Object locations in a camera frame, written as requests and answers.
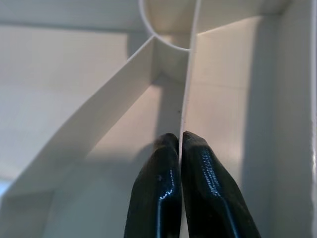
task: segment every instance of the white wall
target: white wall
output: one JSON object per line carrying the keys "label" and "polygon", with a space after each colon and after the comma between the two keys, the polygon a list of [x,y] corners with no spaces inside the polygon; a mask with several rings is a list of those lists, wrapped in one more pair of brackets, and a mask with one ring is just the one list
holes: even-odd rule
{"label": "white wall", "polygon": [[294,1],[280,25],[275,94],[274,237],[312,237],[314,145],[312,1]]}

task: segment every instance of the white plastic divider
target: white plastic divider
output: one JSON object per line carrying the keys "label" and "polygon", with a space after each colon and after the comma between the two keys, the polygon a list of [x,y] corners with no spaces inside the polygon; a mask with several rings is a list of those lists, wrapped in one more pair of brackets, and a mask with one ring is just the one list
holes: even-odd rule
{"label": "white plastic divider", "polygon": [[180,51],[189,51],[196,0],[139,0],[149,35]]}
{"label": "white plastic divider", "polygon": [[0,236],[123,236],[131,187],[151,143],[179,134],[185,84],[178,76],[186,65],[169,77],[165,47],[150,38],[61,127],[5,194]]}
{"label": "white plastic divider", "polygon": [[0,25],[0,38],[2,196],[9,181],[147,37],[144,32]]}
{"label": "white plastic divider", "polygon": [[52,190],[152,82],[150,38],[52,137],[6,196]]}
{"label": "white plastic divider", "polygon": [[262,237],[314,237],[316,1],[230,2],[202,1],[183,130],[233,175]]}

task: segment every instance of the curved cutout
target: curved cutout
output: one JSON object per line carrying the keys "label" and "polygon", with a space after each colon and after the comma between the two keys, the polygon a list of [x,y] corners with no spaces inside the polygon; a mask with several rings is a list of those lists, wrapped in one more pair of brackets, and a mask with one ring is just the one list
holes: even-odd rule
{"label": "curved cutout", "polygon": [[139,0],[141,17],[148,33],[168,46],[185,52],[190,47],[195,5],[195,0]]}

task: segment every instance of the white surface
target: white surface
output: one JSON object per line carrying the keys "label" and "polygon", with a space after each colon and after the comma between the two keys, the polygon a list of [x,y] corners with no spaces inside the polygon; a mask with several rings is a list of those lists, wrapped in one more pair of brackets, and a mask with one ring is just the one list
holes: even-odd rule
{"label": "white surface", "polygon": [[185,130],[205,138],[239,184],[263,237],[277,26],[278,17],[253,17],[197,36],[185,119]]}
{"label": "white surface", "polygon": [[143,31],[138,0],[0,0],[0,23]]}
{"label": "white surface", "polygon": [[275,237],[312,236],[311,194],[312,186],[316,186],[312,183],[312,173],[316,172],[316,102],[311,101],[312,87],[316,85],[316,62],[312,61],[316,42],[311,42],[316,19],[311,15],[312,6],[308,0],[294,2],[280,25],[274,118]]}
{"label": "white surface", "polygon": [[44,238],[123,237],[130,192],[152,142],[179,133],[184,85],[159,77],[56,191]]}
{"label": "white surface", "polygon": [[[159,64],[152,65],[153,49],[156,50],[154,40],[150,39],[59,130],[11,187],[3,199],[3,205],[9,212],[1,215],[1,219],[6,220],[6,226],[0,226],[0,235],[8,228],[6,238],[13,238],[16,230],[24,229],[19,221],[28,216],[36,216],[33,221],[42,218],[42,213],[36,214],[32,210],[22,216],[19,210],[15,213],[14,207],[7,203],[28,194],[37,194],[37,198],[42,199],[41,194],[46,194],[46,190],[54,190],[45,233],[42,233],[42,223],[38,226],[32,223],[25,235],[39,234],[38,237],[45,238],[87,237],[88,234],[94,237],[123,236],[131,186],[151,153],[151,143],[166,132],[179,134],[184,83],[166,77],[157,68]],[[140,90],[151,83],[152,78],[157,80],[136,101],[128,100],[127,95],[134,97],[138,93],[139,96]],[[115,119],[113,116],[109,118],[109,114],[115,114]],[[88,157],[81,160],[90,151],[88,146],[95,145],[105,132]],[[21,206],[26,206],[23,200],[19,202]]]}
{"label": "white surface", "polygon": [[0,26],[0,177],[15,179],[144,41],[142,33]]}
{"label": "white surface", "polygon": [[312,237],[311,8],[295,1],[197,36],[185,130],[233,175],[263,237]]}
{"label": "white surface", "polygon": [[122,69],[105,80],[105,84],[49,140],[9,189],[8,196],[59,186],[74,163],[87,156],[150,85],[153,46],[151,38]]}

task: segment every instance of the glossy black rubber tip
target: glossy black rubber tip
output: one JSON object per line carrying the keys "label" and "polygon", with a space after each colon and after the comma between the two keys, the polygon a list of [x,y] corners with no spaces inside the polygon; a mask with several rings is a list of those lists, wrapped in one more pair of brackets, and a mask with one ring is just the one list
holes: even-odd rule
{"label": "glossy black rubber tip", "polygon": [[260,238],[243,196],[207,142],[185,132],[182,184],[191,238]]}
{"label": "glossy black rubber tip", "polygon": [[178,238],[182,212],[178,139],[160,136],[136,178],[125,226],[125,238]]}

